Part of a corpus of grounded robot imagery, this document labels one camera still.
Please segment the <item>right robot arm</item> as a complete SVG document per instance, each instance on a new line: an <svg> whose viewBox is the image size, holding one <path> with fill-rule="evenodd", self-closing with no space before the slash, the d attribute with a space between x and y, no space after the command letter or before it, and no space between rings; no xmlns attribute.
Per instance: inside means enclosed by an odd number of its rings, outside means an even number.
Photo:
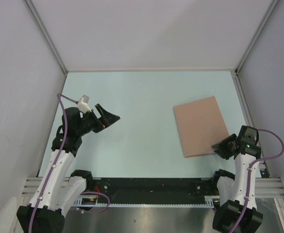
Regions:
<svg viewBox="0 0 284 233"><path fill-rule="evenodd" d="M235 173L219 169L211 180L211 191L219 195L212 228L220 233L254 233L263 221L255 201L256 160L261 157L257 145L258 130L242 126L239 134L232 134L212 146L221 158L233 158Z"/></svg>

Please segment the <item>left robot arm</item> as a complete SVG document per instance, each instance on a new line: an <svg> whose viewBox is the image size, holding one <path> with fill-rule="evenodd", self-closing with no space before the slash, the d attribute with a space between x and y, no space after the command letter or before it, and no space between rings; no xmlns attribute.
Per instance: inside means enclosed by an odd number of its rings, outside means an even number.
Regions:
<svg viewBox="0 0 284 233"><path fill-rule="evenodd" d="M100 104L95 108L100 117L85 103L63 109L62 124L52 142L48 168L29 204L20 206L16 213L23 232L61 233L76 198L81 193L93 191L92 173L86 170L73 171L68 184L62 184L82 144L82 137L90 132L99 133L120 120Z"/></svg>

